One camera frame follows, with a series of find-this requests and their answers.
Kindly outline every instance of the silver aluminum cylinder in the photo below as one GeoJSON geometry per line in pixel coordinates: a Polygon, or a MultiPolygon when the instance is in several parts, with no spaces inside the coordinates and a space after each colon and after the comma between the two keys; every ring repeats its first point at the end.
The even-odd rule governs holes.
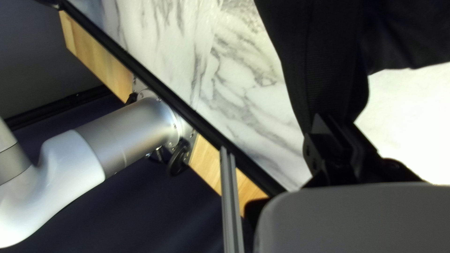
{"type": "Polygon", "coordinates": [[[0,185],[25,171],[30,165],[30,160],[13,133],[0,118],[0,185]]]}
{"type": "Polygon", "coordinates": [[[141,99],[75,130],[110,177],[166,142],[179,140],[176,117],[164,102],[141,99]]]}

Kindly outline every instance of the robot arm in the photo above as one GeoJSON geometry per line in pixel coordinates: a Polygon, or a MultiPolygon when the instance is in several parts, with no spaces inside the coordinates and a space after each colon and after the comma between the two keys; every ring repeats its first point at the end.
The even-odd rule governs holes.
{"type": "Polygon", "coordinates": [[[33,165],[0,121],[0,248],[14,245],[106,178],[167,142],[182,127],[172,110],[145,98],[41,147],[33,165]]]}

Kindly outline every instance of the black rubber washer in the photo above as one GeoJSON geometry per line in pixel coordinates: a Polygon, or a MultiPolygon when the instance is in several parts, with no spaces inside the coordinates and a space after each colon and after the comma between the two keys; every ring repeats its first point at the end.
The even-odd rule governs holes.
{"type": "Polygon", "coordinates": [[[190,144],[188,141],[181,139],[172,154],[169,162],[167,163],[167,173],[169,176],[177,176],[183,173],[187,168],[183,160],[186,158],[187,153],[190,151],[190,144]]]}

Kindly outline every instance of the gray wall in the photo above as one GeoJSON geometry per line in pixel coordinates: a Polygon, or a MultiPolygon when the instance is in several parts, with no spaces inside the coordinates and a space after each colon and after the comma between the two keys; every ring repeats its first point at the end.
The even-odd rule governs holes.
{"type": "Polygon", "coordinates": [[[0,0],[1,117],[101,84],[66,49],[57,10],[33,0],[0,0]]]}

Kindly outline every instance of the white marble tabletop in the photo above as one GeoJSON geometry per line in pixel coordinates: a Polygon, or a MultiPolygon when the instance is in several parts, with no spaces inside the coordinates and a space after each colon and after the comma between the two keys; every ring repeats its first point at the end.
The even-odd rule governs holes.
{"type": "MultiPolygon", "coordinates": [[[[286,189],[311,176],[253,0],[69,0],[286,189]]],[[[356,124],[384,157],[450,183],[450,63],[369,77],[356,124]]]]}

